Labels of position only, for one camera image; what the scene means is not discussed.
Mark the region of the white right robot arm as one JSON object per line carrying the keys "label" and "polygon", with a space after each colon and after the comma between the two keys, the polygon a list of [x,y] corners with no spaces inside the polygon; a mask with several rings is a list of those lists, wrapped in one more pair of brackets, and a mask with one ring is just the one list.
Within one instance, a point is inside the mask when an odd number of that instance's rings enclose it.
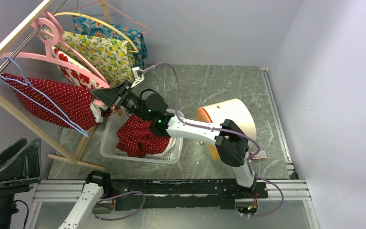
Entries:
{"label": "white right robot arm", "polygon": [[256,175],[249,162],[249,142],[256,142],[245,135],[231,119],[222,123],[205,123],[181,118],[178,113],[167,111],[168,105],[163,97],[150,89],[145,99],[132,91],[131,83],[104,89],[93,89],[93,97],[107,107],[123,107],[144,121],[150,121],[149,129],[159,137],[188,138],[213,145],[220,159],[234,170],[238,192],[248,198],[256,192]]}

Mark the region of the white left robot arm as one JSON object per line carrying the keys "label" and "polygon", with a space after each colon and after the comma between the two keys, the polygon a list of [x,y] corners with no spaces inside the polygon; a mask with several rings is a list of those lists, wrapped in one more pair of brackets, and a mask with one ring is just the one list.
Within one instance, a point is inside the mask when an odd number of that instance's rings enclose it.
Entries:
{"label": "white left robot arm", "polygon": [[[20,138],[0,153],[0,229],[8,229],[18,213],[15,195],[28,192],[41,182],[41,140]],[[110,176],[91,172],[79,199],[60,225],[61,229],[79,229],[100,198],[113,194]]]}

